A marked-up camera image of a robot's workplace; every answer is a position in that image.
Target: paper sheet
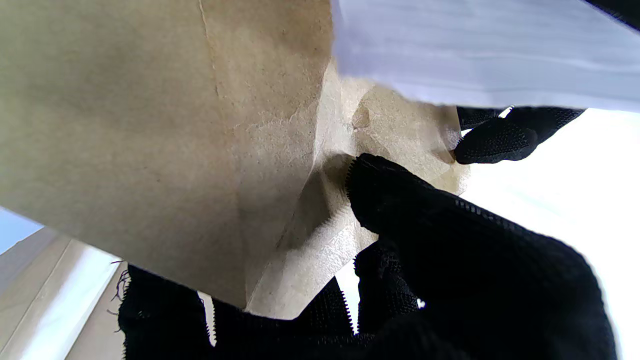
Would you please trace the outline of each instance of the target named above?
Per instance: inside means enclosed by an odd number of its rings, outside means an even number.
[[[328,0],[0,3],[0,204],[294,318],[374,240],[362,151],[460,192],[455,110],[341,79]]]
[[[640,33],[581,0],[332,0],[340,73],[435,104],[640,112]]]

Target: brown paper envelope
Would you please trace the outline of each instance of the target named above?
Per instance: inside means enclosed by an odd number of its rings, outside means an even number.
[[[327,0],[0,4],[0,204],[258,315],[374,241],[362,151],[461,191],[455,111],[340,79]]]

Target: white paper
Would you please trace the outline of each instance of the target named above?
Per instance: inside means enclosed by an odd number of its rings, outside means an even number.
[[[411,99],[640,112],[640,33],[580,0],[332,0],[342,75]]]

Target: gloved hand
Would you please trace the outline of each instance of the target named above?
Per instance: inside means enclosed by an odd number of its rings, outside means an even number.
[[[353,162],[347,190],[426,302],[389,321],[367,358],[616,359],[598,281],[571,247],[379,156]]]
[[[504,119],[498,116],[501,112],[458,107],[460,128],[473,129],[454,150],[458,163],[522,160],[584,110],[521,107],[512,109]]]

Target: black glove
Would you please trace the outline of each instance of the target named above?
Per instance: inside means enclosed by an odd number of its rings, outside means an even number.
[[[347,190],[426,302],[391,320],[368,358],[616,359],[598,281],[571,247],[379,156],[354,161]]]
[[[460,128],[473,129],[454,150],[458,163],[522,160],[584,110],[522,107],[512,109],[504,119],[498,117],[501,112],[458,107]]]

